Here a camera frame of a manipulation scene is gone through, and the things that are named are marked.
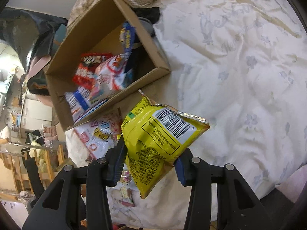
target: metal screw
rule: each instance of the metal screw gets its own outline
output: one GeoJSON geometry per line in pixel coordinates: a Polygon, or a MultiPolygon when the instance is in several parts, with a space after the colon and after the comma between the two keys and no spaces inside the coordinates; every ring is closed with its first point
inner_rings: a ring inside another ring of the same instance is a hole
{"type": "Polygon", "coordinates": [[[70,171],[70,170],[72,170],[73,169],[73,167],[71,166],[71,165],[66,165],[65,167],[64,167],[64,170],[65,171],[70,171]]]}
{"type": "Polygon", "coordinates": [[[199,159],[199,157],[192,157],[192,162],[193,163],[200,163],[201,160],[199,159]]]}
{"type": "Polygon", "coordinates": [[[99,158],[99,159],[97,160],[97,162],[100,163],[100,164],[103,164],[103,163],[106,162],[106,159],[105,159],[104,157],[102,157],[102,158],[99,158]]]}
{"type": "Polygon", "coordinates": [[[234,166],[232,164],[227,164],[226,169],[228,170],[234,170],[234,166]]]}

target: bed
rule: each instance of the bed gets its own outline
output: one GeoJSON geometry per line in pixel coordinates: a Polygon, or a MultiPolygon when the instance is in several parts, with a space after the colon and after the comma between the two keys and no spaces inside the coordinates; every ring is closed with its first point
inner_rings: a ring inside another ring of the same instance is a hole
{"type": "MultiPolygon", "coordinates": [[[[307,158],[307,35],[287,0],[158,0],[154,25],[171,74],[145,87],[155,101],[205,117],[211,129],[190,149],[209,164],[232,163],[259,198],[286,180],[307,158]]],[[[134,93],[114,106],[122,114],[134,93]]],[[[70,158],[86,165],[87,151],[66,132],[70,158]]],[[[108,189],[113,222],[182,229],[190,188],[174,169],[136,207],[108,189]]],[[[211,220],[217,217],[212,186],[211,220]]]]}

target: open cardboard box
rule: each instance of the open cardboard box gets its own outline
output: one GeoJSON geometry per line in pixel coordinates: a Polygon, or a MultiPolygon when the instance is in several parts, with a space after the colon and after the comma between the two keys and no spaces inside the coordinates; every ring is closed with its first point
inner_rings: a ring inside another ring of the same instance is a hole
{"type": "Polygon", "coordinates": [[[162,58],[151,36],[142,26],[126,0],[101,0],[91,8],[71,29],[46,70],[48,90],[59,121],[64,130],[87,122],[104,114],[108,107],[119,102],[139,88],[167,75],[168,65],[162,58]],[[72,82],[82,53],[97,52],[120,54],[119,42],[122,24],[128,21],[136,28],[136,33],[147,54],[142,56],[135,70],[136,81],[101,105],[90,115],[76,124],[70,107],[65,100],[66,92],[73,92],[77,86],[72,82]]]}

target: barcode label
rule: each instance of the barcode label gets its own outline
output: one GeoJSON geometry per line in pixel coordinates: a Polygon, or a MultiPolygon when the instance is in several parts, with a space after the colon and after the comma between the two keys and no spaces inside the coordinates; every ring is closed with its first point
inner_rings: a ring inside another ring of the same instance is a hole
{"type": "Polygon", "coordinates": [[[181,144],[196,131],[196,127],[183,120],[168,108],[154,112],[153,116],[171,133],[181,144]]]}

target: red snack bag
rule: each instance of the red snack bag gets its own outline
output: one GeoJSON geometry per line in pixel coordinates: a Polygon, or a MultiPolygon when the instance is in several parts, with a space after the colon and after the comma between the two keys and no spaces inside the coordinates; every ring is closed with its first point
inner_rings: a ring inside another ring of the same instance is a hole
{"type": "Polygon", "coordinates": [[[93,76],[96,67],[111,57],[113,57],[111,53],[82,54],[78,69],[73,77],[73,82],[90,90],[92,88],[93,76]]]}

